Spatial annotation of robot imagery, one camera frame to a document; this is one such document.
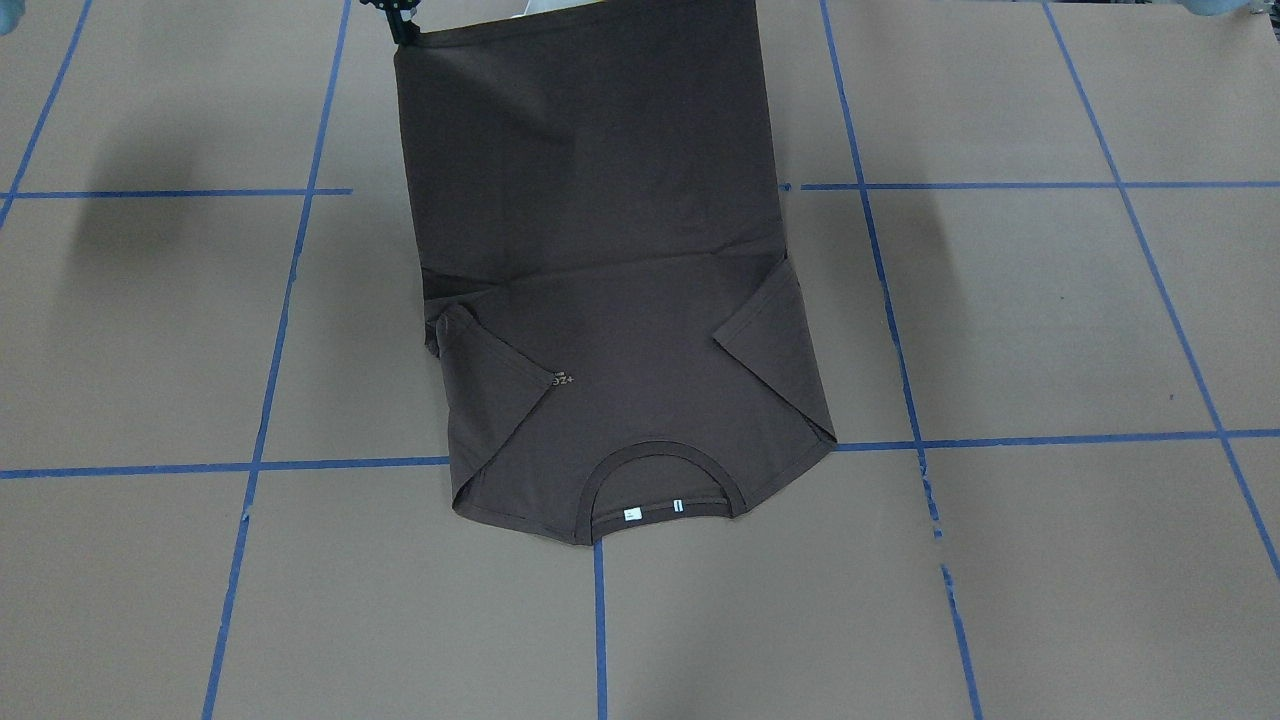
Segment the brown paper table cover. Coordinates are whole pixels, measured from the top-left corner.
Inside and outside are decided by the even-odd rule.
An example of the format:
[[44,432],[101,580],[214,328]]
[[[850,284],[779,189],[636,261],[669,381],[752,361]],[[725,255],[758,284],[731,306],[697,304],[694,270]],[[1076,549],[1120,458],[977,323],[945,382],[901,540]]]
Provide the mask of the brown paper table cover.
[[5,719],[1275,719],[1277,41],[763,1],[841,446],[594,548],[451,509],[353,1],[3,38]]

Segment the brown t-shirt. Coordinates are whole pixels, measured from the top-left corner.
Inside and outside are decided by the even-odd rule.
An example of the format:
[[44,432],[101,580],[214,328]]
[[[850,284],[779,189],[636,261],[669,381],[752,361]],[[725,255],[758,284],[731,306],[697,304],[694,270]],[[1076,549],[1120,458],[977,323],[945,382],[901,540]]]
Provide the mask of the brown t-shirt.
[[588,546],[837,447],[754,1],[603,1],[394,55],[452,509]]

